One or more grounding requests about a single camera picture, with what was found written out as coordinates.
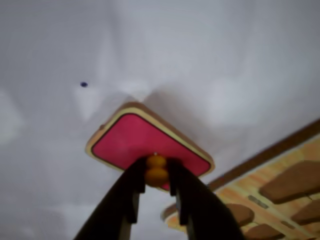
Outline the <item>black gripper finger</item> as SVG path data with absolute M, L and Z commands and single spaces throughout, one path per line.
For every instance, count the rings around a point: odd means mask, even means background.
M 128 240 L 138 221 L 145 192 L 146 157 L 138 158 L 118 178 L 75 236 L 76 240 Z
M 177 158 L 167 160 L 169 191 L 189 240 L 244 240 L 226 205 Z

